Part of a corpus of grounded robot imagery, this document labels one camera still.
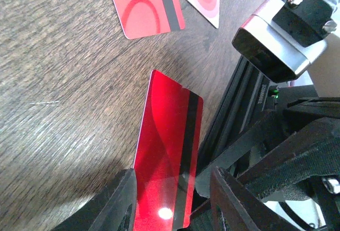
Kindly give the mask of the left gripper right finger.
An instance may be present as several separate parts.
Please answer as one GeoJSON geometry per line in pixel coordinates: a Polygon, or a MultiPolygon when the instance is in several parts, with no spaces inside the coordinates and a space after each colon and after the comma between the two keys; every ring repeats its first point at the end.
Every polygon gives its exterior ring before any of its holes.
{"type": "Polygon", "coordinates": [[[215,230],[298,230],[219,167],[211,170],[210,203],[215,230]]]}

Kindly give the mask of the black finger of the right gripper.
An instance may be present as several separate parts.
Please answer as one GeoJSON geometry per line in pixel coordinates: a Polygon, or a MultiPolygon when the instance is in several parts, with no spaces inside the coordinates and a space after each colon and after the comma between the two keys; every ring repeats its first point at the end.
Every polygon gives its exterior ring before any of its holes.
{"type": "Polygon", "coordinates": [[[210,197],[210,174],[214,167],[228,169],[262,142],[268,142],[273,150],[238,177],[238,181],[260,199],[312,176],[339,174],[338,119],[314,120],[285,138],[277,114],[265,111],[196,176],[198,194],[210,197]]]}

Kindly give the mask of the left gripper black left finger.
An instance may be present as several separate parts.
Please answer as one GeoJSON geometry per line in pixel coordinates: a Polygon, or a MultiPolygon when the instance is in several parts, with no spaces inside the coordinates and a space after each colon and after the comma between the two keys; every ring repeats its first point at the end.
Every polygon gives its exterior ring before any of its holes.
{"type": "Polygon", "coordinates": [[[137,207],[135,170],[124,169],[53,230],[132,230],[137,207]]]}

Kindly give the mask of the red card black stripe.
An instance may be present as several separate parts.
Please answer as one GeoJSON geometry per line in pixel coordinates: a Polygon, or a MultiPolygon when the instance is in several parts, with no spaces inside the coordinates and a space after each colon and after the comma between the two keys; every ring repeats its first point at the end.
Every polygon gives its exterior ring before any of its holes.
{"type": "Polygon", "coordinates": [[[203,99],[153,70],[133,168],[134,230],[178,230],[190,224],[203,99]]]}

